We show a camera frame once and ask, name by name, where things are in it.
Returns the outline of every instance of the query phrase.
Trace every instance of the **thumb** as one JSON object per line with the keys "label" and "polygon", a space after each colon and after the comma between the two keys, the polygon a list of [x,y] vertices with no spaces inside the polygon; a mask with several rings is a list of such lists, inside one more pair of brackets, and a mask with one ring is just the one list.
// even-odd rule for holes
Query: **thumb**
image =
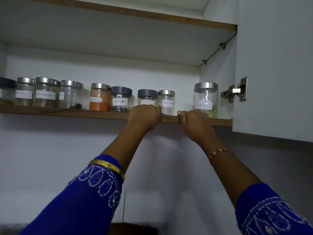
{"label": "thumb", "polygon": [[162,116],[162,108],[161,108],[161,105],[159,105],[157,108],[157,115],[158,115],[158,118],[161,120],[161,116]]}
{"label": "thumb", "polygon": [[187,124],[187,117],[186,117],[185,113],[179,110],[179,111],[177,111],[177,116],[178,116],[182,126],[185,126]]}

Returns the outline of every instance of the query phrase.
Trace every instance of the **metal hinge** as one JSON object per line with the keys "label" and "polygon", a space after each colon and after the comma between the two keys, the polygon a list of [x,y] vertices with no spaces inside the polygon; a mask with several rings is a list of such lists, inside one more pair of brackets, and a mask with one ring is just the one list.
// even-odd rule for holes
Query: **metal hinge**
{"label": "metal hinge", "polygon": [[234,95],[237,95],[239,96],[239,101],[244,102],[247,99],[247,86],[248,77],[244,77],[241,79],[237,88],[235,88],[235,85],[231,85],[227,91],[221,92],[221,97],[228,98],[228,102],[233,103]]}

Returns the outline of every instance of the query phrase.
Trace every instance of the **spice jar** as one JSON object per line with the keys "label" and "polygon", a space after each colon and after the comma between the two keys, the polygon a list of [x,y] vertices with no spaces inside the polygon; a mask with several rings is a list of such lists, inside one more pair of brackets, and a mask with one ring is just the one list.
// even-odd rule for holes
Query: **spice jar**
{"label": "spice jar", "polygon": [[131,108],[131,96],[133,90],[122,86],[113,86],[111,88],[112,106],[111,111],[125,112]]}
{"label": "spice jar", "polygon": [[35,79],[18,77],[14,104],[17,106],[32,106]]}
{"label": "spice jar", "polygon": [[159,90],[157,99],[158,105],[162,106],[162,114],[174,115],[175,92],[173,90]]}
{"label": "spice jar", "polygon": [[157,91],[149,89],[138,90],[138,105],[156,105],[157,101]]}
{"label": "spice jar", "polygon": [[111,86],[93,83],[90,90],[89,110],[110,111]]}
{"label": "spice jar", "polygon": [[218,85],[214,82],[200,82],[194,85],[194,110],[217,118]]}
{"label": "spice jar", "polygon": [[0,77],[0,105],[13,105],[16,81]]}
{"label": "spice jar", "polygon": [[60,82],[47,77],[36,77],[33,106],[57,108]]}
{"label": "spice jar", "polygon": [[60,109],[81,110],[84,100],[84,85],[80,82],[62,80],[59,94]]}

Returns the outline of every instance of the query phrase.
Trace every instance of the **bracelet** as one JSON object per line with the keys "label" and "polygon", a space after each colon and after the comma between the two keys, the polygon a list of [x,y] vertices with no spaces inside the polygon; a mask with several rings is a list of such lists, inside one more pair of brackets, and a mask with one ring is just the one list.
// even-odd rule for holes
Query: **bracelet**
{"label": "bracelet", "polygon": [[230,151],[229,149],[223,148],[223,149],[217,149],[215,151],[212,152],[212,155],[209,155],[209,161],[210,164],[212,165],[212,159],[216,156],[216,154],[220,153],[220,152],[230,152],[232,154],[234,154],[232,151]]}
{"label": "bracelet", "polygon": [[115,171],[117,174],[119,174],[122,177],[123,181],[125,181],[125,174],[117,166],[114,166],[113,164],[111,164],[109,162],[95,159],[95,160],[92,160],[91,162],[89,162],[88,166],[90,164],[98,164],[98,165],[104,166],[106,168],[109,168],[110,170]]}

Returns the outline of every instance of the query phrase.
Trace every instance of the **handwritten label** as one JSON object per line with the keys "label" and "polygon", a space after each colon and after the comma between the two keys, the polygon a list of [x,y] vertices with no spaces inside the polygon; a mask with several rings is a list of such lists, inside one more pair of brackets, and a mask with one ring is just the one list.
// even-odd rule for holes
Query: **handwritten label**
{"label": "handwritten label", "polygon": [[47,90],[36,90],[36,98],[55,100],[55,92]]}
{"label": "handwritten label", "polygon": [[208,100],[200,100],[200,101],[195,102],[194,104],[195,110],[196,109],[212,110],[212,106],[213,106],[212,101],[208,101]]}
{"label": "handwritten label", "polygon": [[33,92],[31,90],[16,90],[15,98],[32,99]]}
{"label": "handwritten label", "polygon": [[142,105],[155,105],[155,101],[153,100],[141,100]]}
{"label": "handwritten label", "polygon": [[128,99],[127,98],[114,98],[112,105],[114,106],[127,106]]}
{"label": "handwritten label", "polygon": [[102,103],[102,98],[100,98],[100,97],[90,97],[90,102]]}
{"label": "handwritten label", "polygon": [[174,107],[174,101],[172,100],[162,100],[163,107]]}
{"label": "handwritten label", "polygon": [[59,100],[64,100],[64,91],[60,91]]}

